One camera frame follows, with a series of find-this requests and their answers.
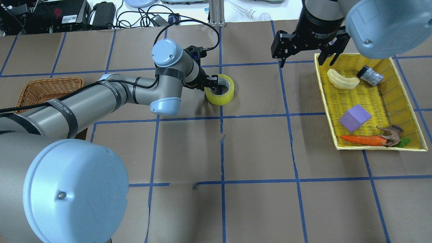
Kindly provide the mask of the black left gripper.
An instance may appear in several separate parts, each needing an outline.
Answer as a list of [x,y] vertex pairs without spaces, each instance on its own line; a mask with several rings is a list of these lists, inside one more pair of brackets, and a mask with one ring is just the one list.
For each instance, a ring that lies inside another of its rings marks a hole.
[[193,80],[193,89],[204,91],[204,88],[209,88],[215,91],[218,85],[218,76],[209,76],[203,69],[199,69],[196,78]]

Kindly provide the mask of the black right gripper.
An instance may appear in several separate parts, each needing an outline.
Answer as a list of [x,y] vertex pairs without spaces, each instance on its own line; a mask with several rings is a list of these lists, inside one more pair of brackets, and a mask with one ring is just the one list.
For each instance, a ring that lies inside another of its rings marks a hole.
[[293,33],[276,32],[271,45],[272,58],[277,59],[279,67],[283,68],[288,57],[301,51],[319,49],[318,65],[323,65],[328,57],[333,56],[329,63],[333,66],[351,39],[346,30],[340,30],[343,20],[342,17],[323,20],[302,9]]

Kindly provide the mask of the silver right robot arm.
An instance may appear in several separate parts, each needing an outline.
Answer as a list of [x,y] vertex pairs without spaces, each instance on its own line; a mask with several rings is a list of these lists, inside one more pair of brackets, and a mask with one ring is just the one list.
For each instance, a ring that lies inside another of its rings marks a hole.
[[282,68],[288,57],[320,50],[318,64],[330,65],[353,40],[369,59],[405,53],[431,36],[430,0],[303,0],[296,29],[279,30],[271,55]]

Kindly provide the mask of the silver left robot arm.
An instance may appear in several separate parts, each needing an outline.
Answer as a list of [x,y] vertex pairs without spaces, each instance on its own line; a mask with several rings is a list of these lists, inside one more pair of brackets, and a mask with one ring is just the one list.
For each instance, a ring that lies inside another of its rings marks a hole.
[[184,88],[217,85],[201,67],[213,49],[156,40],[153,78],[104,74],[63,97],[1,109],[1,242],[109,243],[126,212],[128,172],[82,133],[126,104],[177,115]]

